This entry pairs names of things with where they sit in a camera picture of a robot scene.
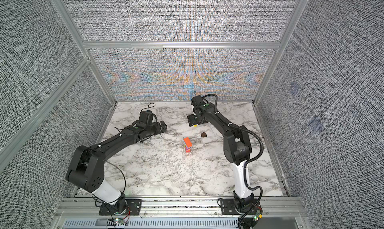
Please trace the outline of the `red-orange wood block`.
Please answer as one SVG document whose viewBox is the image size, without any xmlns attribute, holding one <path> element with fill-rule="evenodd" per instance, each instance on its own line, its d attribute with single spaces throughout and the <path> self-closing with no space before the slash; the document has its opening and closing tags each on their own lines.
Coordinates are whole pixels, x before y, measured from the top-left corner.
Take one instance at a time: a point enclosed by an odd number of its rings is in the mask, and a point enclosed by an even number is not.
<svg viewBox="0 0 384 229">
<path fill-rule="evenodd" d="M 184 141 L 185 147 L 187 149 L 190 149 L 193 146 L 193 144 L 192 144 L 192 142 L 190 141 L 189 138 L 184 138 L 183 141 Z"/>
</svg>

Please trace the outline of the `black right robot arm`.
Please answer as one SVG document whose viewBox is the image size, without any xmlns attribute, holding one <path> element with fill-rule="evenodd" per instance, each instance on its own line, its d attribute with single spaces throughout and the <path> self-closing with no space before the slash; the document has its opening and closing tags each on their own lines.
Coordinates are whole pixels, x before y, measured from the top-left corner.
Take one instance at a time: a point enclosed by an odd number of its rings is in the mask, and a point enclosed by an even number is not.
<svg viewBox="0 0 384 229">
<path fill-rule="evenodd" d="M 193 114 L 188 116 L 189 126 L 212 124 L 223 136 L 223 151 L 225 158 L 233 165 L 235 189 L 234 204 L 236 210 L 245 214 L 258 204 L 263 189 L 260 186 L 251 187 L 248 164 L 260 158 L 264 152 L 261 139 L 245 126 L 237 126 L 229 121 L 212 103 L 202 103 L 193 108 Z M 260 151 L 251 157 L 252 146 L 250 135 L 254 136 L 260 145 Z"/>
</svg>

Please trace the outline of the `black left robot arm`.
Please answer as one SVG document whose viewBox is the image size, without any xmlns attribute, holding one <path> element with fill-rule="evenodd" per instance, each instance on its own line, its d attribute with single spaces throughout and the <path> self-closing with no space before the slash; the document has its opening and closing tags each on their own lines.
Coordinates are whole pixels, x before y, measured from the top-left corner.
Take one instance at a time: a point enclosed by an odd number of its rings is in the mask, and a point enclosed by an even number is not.
<svg viewBox="0 0 384 229">
<path fill-rule="evenodd" d="M 125 194 L 105 179 L 105 163 L 128 146 L 166 131 L 167 125 L 163 121 L 146 125 L 129 125 L 117 135 L 99 144 L 89 147 L 79 146 L 70 162 L 66 180 L 94 195 L 101 201 L 101 207 L 110 214 L 125 214 L 127 211 Z"/>
</svg>

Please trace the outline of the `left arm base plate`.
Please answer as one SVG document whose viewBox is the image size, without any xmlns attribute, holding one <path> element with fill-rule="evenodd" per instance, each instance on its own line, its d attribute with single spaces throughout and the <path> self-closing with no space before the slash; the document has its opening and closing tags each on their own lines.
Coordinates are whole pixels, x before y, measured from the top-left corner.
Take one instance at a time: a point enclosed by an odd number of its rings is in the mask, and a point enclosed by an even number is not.
<svg viewBox="0 0 384 229">
<path fill-rule="evenodd" d="M 138 216 L 142 207 L 140 199 L 126 199 L 125 206 L 104 204 L 100 207 L 99 216 Z"/>
</svg>

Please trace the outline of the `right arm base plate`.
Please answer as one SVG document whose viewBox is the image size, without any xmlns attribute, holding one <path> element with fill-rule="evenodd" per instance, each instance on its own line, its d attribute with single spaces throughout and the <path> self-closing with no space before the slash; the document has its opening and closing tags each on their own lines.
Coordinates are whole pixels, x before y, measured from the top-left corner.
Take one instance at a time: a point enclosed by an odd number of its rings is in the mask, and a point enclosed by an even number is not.
<svg viewBox="0 0 384 229">
<path fill-rule="evenodd" d="M 240 213 L 236 208 L 234 199 L 220 198 L 218 199 L 218 205 L 221 208 L 222 215 L 225 215 L 225 216 L 240 215 Z"/>
</svg>

